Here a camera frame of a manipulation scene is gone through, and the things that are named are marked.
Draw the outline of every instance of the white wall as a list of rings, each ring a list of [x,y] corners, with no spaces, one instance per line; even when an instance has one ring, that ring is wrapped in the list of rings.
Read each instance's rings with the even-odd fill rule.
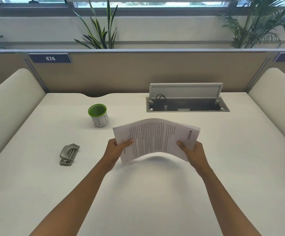
[[[93,28],[90,19],[86,19]],[[213,16],[116,17],[116,41],[119,42],[116,47],[228,48],[232,33],[222,27],[223,21],[218,20],[219,17]],[[103,26],[106,19],[99,18],[99,21]],[[283,30],[279,33],[285,48],[285,33]],[[4,35],[0,41],[7,48],[82,48],[74,42],[74,39],[82,40],[82,34],[85,31],[78,17],[0,18],[0,35]]]

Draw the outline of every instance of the hand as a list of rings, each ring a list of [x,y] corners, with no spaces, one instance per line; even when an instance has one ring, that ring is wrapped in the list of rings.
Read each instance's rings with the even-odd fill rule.
[[[176,144],[181,148],[182,151],[185,152],[189,163],[192,167],[195,168],[201,177],[203,177],[206,173],[212,171],[206,159],[203,145],[200,142],[196,142],[192,150],[187,148],[180,141],[177,141]]]
[[[134,140],[126,141],[122,144],[117,145],[115,138],[110,139],[107,143],[107,147],[105,153],[101,160],[99,161],[100,164],[104,166],[104,168],[109,172],[115,166],[115,163],[121,156],[122,151],[130,146]]]

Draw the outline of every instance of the number 474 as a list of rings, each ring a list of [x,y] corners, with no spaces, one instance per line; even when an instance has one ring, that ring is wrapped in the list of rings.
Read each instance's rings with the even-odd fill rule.
[[[54,57],[46,57],[46,60],[52,61],[52,60],[55,60],[55,58]]]

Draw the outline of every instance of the stack of paper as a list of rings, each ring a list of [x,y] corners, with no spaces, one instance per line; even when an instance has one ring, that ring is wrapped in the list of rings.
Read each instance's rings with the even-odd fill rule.
[[[122,152],[122,163],[154,152],[169,153],[188,161],[185,153],[176,145],[176,141],[181,141],[192,149],[200,128],[159,118],[149,118],[113,127],[113,131],[117,144],[134,139],[133,144]]]

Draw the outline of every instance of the person's left hand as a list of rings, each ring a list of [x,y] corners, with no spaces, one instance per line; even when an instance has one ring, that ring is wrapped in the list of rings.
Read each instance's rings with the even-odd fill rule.
[[[122,144],[117,145],[115,138],[110,139],[107,143],[105,153],[99,163],[109,172],[115,166],[115,163],[121,156],[122,151],[130,146],[134,140],[128,140]]]

